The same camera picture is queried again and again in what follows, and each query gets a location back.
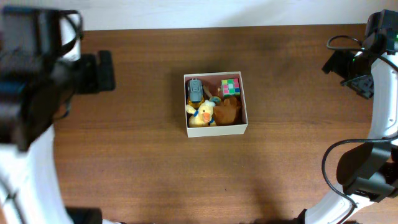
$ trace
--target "box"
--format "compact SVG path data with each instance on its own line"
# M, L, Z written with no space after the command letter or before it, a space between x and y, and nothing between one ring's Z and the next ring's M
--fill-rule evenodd
M185 112L185 125L187 127L187 134L189 138L204 137L204 136L222 136L229 134L243 134L248 126L248 114L246 111L246 101L244 99L243 80L241 72L218 72L218 73L203 73L203 74L189 74L184 75L184 104L187 104L187 82L192 78L197 78L202 81L204 85L220 86L221 80L238 78L240 85L240 97L242 102L242 124L229 126L209 126L200 128L189 128L188 118L191 116Z

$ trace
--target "stuffed animal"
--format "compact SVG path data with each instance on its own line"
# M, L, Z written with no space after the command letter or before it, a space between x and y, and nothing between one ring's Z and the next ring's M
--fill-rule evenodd
M188 122L189 127L198 128L206 126L216 126L216 123L212 117L214 106L216 106L216 104L208 100L202 103L198 110L195 110L190 105L186 105L185 110L187 111L187 113L192 114Z
M231 96L224 100L219 106L215 106L214 119L218 125L232 125L238 120L239 110L242 108L241 102Z

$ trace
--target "wooden table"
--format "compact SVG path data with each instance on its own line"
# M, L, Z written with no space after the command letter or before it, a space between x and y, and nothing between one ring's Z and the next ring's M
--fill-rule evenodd
M326 148L366 137L372 101L325 75L338 34L364 25L87 32L83 52L113 53L117 90L76 96L56 123L55 163L66 205L100 207L127 223L249 223L291 219L328 191ZM244 135L189 139L183 75L242 71ZM336 149L327 170L335 180ZM353 218L395 223L398 200Z

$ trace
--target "colorful cube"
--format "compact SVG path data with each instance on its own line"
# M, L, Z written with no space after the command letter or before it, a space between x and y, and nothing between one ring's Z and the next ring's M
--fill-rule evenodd
M230 96L240 96L241 88L239 86L239 80L237 78L222 80L221 91L223 92L223 98Z

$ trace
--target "cardboard box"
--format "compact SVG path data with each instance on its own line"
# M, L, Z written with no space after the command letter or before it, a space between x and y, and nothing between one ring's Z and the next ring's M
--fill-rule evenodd
M242 102L242 124L229 126L209 126L202 128L189 128L188 118L190 114L185 113L185 124L187 127L187 134L189 138L203 137L203 136L222 136L229 134L243 134L248 126L248 114L246 111L246 101L244 99L244 89L241 72L218 72L218 73L203 73L203 74L189 74L184 75L184 103L187 104L187 82L192 78L197 78L202 81L204 85L221 86L221 80L238 78L241 88L241 102Z

